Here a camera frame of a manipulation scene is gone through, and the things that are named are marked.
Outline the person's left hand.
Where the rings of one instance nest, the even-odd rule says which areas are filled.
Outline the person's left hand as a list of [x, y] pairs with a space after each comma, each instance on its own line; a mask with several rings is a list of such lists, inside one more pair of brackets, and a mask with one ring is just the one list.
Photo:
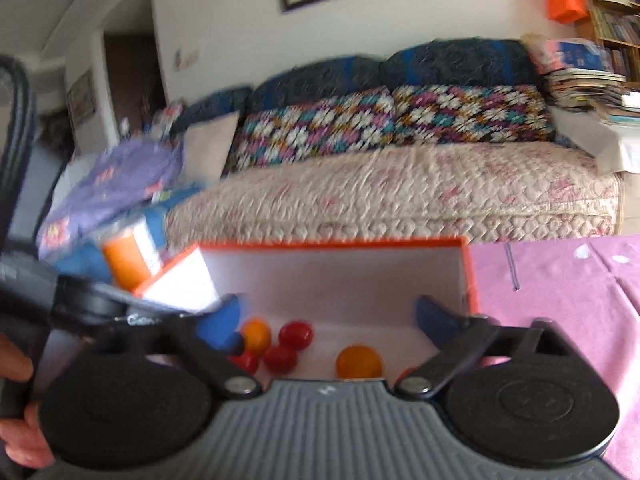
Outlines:
[[54, 464], [55, 458], [38, 422], [39, 403], [30, 400], [27, 385], [34, 364], [6, 334], [1, 335], [1, 378], [15, 385], [10, 389], [13, 412], [1, 416], [1, 442], [6, 456], [28, 469], [40, 470]]

